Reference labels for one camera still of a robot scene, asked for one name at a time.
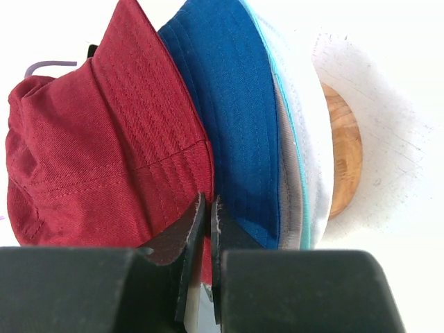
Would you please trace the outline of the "blue hat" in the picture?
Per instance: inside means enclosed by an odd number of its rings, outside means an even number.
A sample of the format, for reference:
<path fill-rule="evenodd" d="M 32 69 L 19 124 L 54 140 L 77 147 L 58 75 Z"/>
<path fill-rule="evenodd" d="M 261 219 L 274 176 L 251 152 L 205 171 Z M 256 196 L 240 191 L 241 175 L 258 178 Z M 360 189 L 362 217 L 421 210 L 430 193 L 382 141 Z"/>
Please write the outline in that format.
<path fill-rule="evenodd" d="M 280 138 L 268 55 L 239 1 L 186 1 L 159 29 L 212 144 L 215 192 L 265 248 L 280 235 Z"/>

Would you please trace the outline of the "dark red hat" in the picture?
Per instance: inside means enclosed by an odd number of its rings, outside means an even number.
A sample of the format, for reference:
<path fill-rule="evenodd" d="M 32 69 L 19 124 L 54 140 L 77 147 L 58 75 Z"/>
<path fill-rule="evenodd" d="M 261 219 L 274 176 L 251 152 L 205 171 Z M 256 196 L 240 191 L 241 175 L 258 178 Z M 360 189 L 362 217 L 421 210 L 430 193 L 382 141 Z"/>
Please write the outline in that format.
<path fill-rule="evenodd" d="M 91 58 L 9 94 L 7 210 L 23 246 L 139 247 L 197 194 L 212 147 L 141 6 L 119 1 Z"/>

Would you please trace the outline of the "teal bucket hat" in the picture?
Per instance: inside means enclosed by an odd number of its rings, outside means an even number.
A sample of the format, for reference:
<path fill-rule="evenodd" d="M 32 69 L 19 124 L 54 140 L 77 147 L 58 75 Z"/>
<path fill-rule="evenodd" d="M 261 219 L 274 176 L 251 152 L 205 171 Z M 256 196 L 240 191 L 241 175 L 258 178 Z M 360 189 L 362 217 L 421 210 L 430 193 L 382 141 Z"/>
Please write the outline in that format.
<path fill-rule="evenodd" d="M 280 137 L 280 234 L 278 248 L 308 250 L 311 246 L 309 201 L 298 140 L 292 124 L 291 108 L 273 54 L 271 42 L 261 27 L 251 1 L 242 1 L 266 49 L 273 78 Z"/>

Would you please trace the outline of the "grey bucket hat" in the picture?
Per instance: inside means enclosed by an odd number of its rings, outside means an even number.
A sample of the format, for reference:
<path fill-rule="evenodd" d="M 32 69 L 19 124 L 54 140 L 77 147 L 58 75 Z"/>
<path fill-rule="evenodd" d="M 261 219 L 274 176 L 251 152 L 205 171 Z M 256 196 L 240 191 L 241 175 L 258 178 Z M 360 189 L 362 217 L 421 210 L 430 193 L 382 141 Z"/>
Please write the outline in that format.
<path fill-rule="evenodd" d="M 273 76 L 280 136 L 280 234 L 278 248 L 299 250 L 302 234 L 302 189 L 296 145 L 283 93 Z"/>

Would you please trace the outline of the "white bucket hat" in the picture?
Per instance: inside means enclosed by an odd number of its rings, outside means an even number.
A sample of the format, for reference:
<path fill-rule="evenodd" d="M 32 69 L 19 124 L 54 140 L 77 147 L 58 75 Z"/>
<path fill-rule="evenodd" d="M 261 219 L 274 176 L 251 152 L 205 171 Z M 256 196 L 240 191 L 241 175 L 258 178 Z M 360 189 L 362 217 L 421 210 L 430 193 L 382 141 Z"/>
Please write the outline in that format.
<path fill-rule="evenodd" d="M 308 37 L 285 18 L 256 13 L 271 42 L 284 84 L 305 172 L 311 246 L 321 240 L 334 189 L 332 129 L 327 103 L 308 52 Z"/>

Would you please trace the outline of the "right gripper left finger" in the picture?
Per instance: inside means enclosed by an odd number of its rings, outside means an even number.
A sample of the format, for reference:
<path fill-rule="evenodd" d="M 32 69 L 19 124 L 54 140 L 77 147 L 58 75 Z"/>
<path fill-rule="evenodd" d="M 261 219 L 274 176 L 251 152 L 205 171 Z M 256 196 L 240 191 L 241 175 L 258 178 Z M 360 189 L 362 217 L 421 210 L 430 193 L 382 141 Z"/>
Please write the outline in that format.
<path fill-rule="evenodd" d="M 146 243 L 137 287 L 138 332 L 197 332 L 207 203 L 199 193 L 182 216 Z"/>

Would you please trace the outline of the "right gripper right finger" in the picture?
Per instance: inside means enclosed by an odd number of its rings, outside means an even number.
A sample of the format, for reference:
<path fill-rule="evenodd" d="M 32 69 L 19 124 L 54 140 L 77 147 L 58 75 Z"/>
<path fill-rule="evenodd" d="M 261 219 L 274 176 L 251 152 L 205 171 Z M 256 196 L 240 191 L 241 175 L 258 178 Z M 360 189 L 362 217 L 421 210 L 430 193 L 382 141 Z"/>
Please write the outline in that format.
<path fill-rule="evenodd" d="M 258 250 L 262 246 L 231 216 L 218 195 L 211 208 L 212 302 L 214 318 L 222 327 L 222 259 L 230 250 Z"/>

